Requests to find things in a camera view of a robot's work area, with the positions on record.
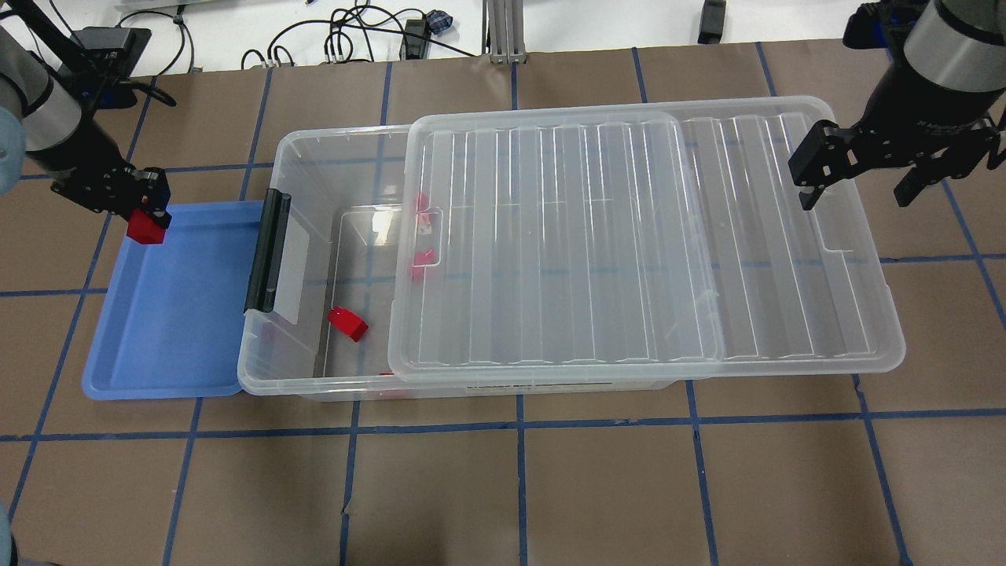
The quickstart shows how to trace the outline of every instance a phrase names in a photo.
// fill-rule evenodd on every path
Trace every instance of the table surface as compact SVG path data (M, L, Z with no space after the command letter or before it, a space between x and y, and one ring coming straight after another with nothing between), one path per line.
M170 75L100 121L173 202L260 198L280 138L432 113L814 95L838 41ZM1006 556L1006 205L985 170L898 208L858 180L907 358L885 375L322 404L95 402L80 375L125 231L26 167L0 199L0 501L26 556L153 564L993 564Z

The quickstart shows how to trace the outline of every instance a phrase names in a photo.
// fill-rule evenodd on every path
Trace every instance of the white label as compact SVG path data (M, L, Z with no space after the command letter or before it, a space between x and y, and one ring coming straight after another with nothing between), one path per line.
M291 325L297 325L297 317L301 311L309 242L308 230L291 215L287 219L287 236L283 240L280 278L276 285L276 304L273 306L273 312Z

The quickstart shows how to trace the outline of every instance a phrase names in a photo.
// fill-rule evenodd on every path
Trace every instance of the clear plastic storage box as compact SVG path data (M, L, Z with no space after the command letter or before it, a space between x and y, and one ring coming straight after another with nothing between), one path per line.
M807 212L789 175L822 118L787 97L291 134L241 385L351 400L889 370L904 343L855 185Z

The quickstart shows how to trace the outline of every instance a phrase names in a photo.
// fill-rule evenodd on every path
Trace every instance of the blue plastic tray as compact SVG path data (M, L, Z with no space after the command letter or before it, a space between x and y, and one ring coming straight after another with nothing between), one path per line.
M123 242L83 371L92 399L240 391L237 354L262 202L171 207L164 243Z

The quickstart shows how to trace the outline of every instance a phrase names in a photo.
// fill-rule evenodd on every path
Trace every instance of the bin handle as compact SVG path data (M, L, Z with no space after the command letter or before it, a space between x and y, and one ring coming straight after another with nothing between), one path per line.
M262 223L259 239L248 276L248 294L244 299L244 312L255 310L273 313L276 288L280 279L280 260L287 236L287 219L290 216L290 195L275 188L266 191L262 205Z

